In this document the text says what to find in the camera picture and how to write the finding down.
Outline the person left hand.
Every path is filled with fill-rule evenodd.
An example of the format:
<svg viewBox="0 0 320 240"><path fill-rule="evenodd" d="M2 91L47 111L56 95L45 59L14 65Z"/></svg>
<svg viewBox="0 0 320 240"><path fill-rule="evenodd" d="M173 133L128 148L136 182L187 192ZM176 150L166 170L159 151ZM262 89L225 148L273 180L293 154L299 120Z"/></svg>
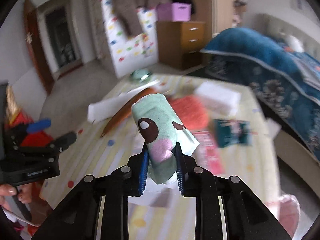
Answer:
<svg viewBox="0 0 320 240"><path fill-rule="evenodd" d="M9 184L2 184L0 186L1 206L6 203L5 196L17 196L18 200L23 204L31 203L32 201L32 184L24 184L18 191L15 187Z"/></svg>

